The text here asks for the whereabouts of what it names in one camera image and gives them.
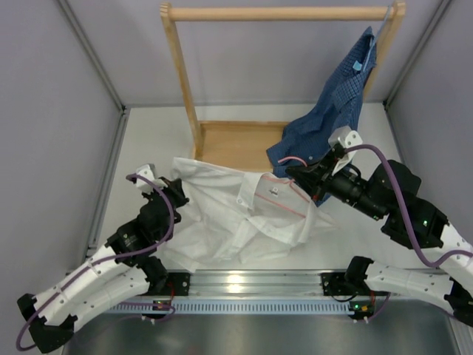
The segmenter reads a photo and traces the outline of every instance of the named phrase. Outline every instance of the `gray floor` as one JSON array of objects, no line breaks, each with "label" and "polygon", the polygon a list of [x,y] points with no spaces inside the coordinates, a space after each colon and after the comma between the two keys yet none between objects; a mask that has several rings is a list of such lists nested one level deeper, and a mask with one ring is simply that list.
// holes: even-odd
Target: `gray floor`
[{"label": "gray floor", "polygon": [[445,315],[420,302],[392,301],[370,325],[327,316],[175,316],[155,326],[98,317],[71,341],[67,355],[458,354]]}]

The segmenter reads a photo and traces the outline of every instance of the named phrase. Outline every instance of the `plaid fabric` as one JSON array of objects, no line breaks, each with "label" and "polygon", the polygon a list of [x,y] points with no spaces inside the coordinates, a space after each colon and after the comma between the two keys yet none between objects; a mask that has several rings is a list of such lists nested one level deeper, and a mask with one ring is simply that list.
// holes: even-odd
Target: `plaid fabric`
[{"label": "plaid fabric", "polygon": [[329,150],[328,138],[335,129],[341,126],[358,128],[363,88],[376,65],[376,45],[372,46],[372,43],[374,36],[368,27],[325,83],[317,105],[305,116],[289,123],[284,128],[282,140],[267,150],[275,176],[287,177],[286,167],[300,164],[296,160],[279,164],[279,159],[292,155],[308,164],[315,163]]}]

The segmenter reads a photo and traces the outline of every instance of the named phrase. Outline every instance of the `wooden clothes rack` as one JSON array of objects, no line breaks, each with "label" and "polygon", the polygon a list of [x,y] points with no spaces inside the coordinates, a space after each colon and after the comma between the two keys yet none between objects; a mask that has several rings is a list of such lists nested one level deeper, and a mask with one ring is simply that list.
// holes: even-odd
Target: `wooden clothes rack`
[{"label": "wooden clothes rack", "polygon": [[189,86],[183,51],[177,34],[178,21],[387,21],[377,41],[377,66],[370,73],[364,97],[406,13],[406,4],[373,7],[228,7],[173,8],[161,5],[160,14],[174,65],[179,75],[184,105],[194,138],[194,159],[245,171],[270,171],[266,149],[281,140],[287,122],[199,121]]}]

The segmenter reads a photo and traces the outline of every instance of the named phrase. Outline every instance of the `gray wall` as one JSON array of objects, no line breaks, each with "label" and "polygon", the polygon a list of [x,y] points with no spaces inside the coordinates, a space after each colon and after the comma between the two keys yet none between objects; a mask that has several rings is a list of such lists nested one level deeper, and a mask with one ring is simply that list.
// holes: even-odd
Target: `gray wall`
[{"label": "gray wall", "polygon": [[16,299],[77,266],[119,116],[54,1],[3,3],[0,45],[0,352],[16,354]]},{"label": "gray wall", "polygon": [[473,242],[473,1],[455,0],[389,114],[422,196]]},{"label": "gray wall", "polygon": [[[125,104],[182,104],[158,0],[69,0]],[[173,6],[388,5],[392,0],[172,0]],[[440,0],[406,0],[389,58],[367,98],[381,101]],[[380,23],[371,23],[375,31]],[[367,22],[179,23],[194,99],[314,102]]]}]

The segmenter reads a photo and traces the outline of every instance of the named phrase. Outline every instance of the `white cloth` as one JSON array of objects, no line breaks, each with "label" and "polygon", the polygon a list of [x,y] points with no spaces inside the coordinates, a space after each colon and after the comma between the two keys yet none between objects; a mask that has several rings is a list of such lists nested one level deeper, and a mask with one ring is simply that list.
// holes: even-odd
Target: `white cloth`
[{"label": "white cloth", "polygon": [[270,172],[241,172],[175,158],[171,177],[181,178],[190,202],[165,255],[194,272],[238,257],[240,262],[286,256],[309,237],[336,227],[309,196]]}]

